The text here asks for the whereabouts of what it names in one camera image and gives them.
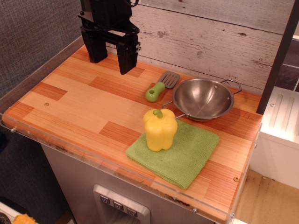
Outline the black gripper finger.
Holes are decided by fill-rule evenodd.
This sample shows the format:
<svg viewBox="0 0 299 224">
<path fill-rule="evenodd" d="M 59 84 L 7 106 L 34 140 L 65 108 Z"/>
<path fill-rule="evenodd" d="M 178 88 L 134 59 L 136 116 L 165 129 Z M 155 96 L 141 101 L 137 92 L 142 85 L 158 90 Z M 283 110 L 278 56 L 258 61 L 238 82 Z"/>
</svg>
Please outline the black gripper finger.
<svg viewBox="0 0 299 224">
<path fill-rule="evenodd" d="M 107 58 L 106 42 L 98 32 L 81 28 L 81 34 L 92 63 L 98 63 Z"/>
<path fill-rule="evenodd" d="M 116 44 L 118 63 L 122 75 L 136 66 L 139 44 L 137 34 L 125 35 Z"/>
</svg>

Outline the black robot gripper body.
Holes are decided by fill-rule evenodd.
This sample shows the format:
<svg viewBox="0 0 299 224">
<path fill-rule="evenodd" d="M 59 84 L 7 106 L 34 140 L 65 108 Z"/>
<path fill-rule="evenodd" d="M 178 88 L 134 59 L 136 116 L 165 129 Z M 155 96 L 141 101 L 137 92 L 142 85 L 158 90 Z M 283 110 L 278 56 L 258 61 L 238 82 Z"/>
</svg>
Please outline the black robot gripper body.
<svg viewBox="0 0 299 224">
<path fill-rule="evenodd" d="M 81 31 L 110 44 L 138 46 L 140 30 L 130 21 L 132 8 L 138 3 L 137 0 L 83 0 L 78 15 Z"/>
</svg>

